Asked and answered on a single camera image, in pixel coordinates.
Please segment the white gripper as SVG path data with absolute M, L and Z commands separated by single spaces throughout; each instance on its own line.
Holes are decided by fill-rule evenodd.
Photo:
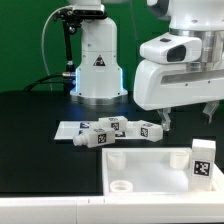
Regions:
M 182 105 L 207 102 L 203 118 L 210 124 L 219 107 L 215 100 L 224 99 L 224 61 L 215 63 L 210 71 L 188 72 L 185 64 L 143 60 L 136 70 L 133 98 L 144 110 L 158 109 L 164 131 L 170 130 L 169 107 Z

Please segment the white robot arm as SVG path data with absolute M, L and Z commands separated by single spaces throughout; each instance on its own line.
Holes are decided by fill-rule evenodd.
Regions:
M 104 4 L 126 0 L 67 0 L 82 27 L 82 59 L 71 95 L 87 103 L 127 94 L 117 64 L 117 27 Z M 147 0 L 151 12 L 170 21 L 169 31 L 140 46 L 133 98 L 156 110 L 168 129 L 172 107 L 203 103 L 211 117 L 224 99 L 224 0 Z

